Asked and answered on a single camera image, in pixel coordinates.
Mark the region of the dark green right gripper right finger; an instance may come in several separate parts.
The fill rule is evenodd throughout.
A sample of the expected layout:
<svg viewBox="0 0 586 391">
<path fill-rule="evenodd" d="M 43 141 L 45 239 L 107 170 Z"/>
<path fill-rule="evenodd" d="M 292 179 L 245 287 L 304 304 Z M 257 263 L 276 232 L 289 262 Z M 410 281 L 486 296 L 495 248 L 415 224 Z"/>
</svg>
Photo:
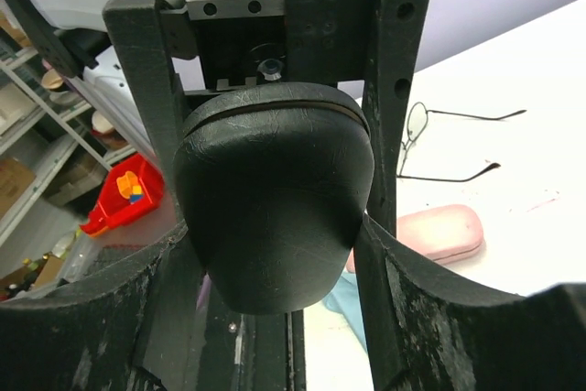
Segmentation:
<svg viewBox="0 0 586 391">
<path fill-rule="evenodd" d="M 585 287 L 488 288 L 364 218 L 354 261 L 377 390 L 582 390 Z"/>
</svg>

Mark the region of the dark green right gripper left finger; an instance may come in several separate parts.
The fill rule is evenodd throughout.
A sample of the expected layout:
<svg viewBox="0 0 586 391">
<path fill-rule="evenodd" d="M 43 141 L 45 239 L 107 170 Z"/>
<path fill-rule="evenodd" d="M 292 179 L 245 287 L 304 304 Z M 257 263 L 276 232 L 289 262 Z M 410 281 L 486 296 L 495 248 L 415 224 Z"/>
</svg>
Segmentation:
<svg viewBox="0 0 586 391">
<path fill-rule="evenodd" d="M 200 284 L 181 223 L 42 298 L 2 303 L 2 389 L 194 389 Z"/>
</svg>

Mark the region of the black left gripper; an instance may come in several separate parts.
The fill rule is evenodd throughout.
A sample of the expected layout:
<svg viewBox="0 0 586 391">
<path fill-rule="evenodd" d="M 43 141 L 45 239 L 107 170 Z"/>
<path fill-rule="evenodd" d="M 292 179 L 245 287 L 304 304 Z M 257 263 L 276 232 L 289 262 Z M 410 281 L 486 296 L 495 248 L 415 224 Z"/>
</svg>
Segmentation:
<svg viewBox="0 0 586 391">
<path fill-rule="evenodd" d="M 111 0 L 103 19 L 162 171 L 174 169 L 188 112 L 175 59 L 198 60 L 212 90 L 277 81 L 337 86 L 364 78 L 374 152 L 367 211 L 380 225 L 394 226 L 396 172 L 428 5 L 429 0 Z"/>
</svg>

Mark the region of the light blue cleaning cloth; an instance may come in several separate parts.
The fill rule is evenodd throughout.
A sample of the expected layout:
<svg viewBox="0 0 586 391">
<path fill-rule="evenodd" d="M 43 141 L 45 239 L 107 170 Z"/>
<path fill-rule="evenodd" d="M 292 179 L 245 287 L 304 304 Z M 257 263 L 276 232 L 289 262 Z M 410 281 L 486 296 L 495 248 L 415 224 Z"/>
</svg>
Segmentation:
<svg viewBox="0 0 586 391">
<path fill-rule="evenodd" d="M 363 349 L 367 351 L 364 322 L 354 273 L 342 272 L 332 290 L 322 300 L 324 306 L 332 312 L 341 314 L 350 326 Z"/>
</svg>

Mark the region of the black glasses case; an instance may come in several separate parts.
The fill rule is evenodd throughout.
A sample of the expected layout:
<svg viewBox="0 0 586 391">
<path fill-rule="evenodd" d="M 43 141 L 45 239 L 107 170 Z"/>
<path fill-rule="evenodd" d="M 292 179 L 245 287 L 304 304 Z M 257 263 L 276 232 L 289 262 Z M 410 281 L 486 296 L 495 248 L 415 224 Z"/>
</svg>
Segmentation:
<svg viewBox="0 0 586 391">
<path fill-rule="evenodd" d="M 186 119 L 173 166 L 195 252 L 232 310 L 302 310 L 331 291 L 374 176 L 351 96 L 305 82 L 221 94 Z"/>
</svg>

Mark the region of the thin wire-frame glasses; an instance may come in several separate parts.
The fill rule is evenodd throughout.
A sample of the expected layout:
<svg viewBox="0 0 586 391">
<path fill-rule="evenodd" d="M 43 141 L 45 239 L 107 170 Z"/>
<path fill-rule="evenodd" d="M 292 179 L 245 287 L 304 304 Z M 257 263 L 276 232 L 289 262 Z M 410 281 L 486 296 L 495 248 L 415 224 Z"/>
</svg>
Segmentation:
<svg viewBox="0 0 586 391">
<path fill-rule="evenodd" d="M 525 109 L 498 116 L 466 114 L 427 107 L 417 102 L 406 122 L 396 176 L 404 180 L 467 183 L 498 170 L 493 159 L 480 160 L 474 130 L 502 125 L 525 114 Z"/>
</svg>

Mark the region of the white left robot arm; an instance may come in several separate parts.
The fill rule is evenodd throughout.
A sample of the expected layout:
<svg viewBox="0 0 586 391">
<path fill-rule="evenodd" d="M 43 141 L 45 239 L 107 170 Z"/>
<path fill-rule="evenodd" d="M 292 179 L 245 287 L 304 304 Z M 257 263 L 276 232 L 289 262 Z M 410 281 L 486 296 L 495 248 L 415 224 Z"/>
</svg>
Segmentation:
<svg viewBox="0 0 586 391">
<path fill-rule="evenodd" d="M 303 310 L 396 166 L 429 0 L 5 0 L 41 56 L 129 96 L 183 223 L 1 305 L 4 390 L 303 390 Z"/>
</svg>

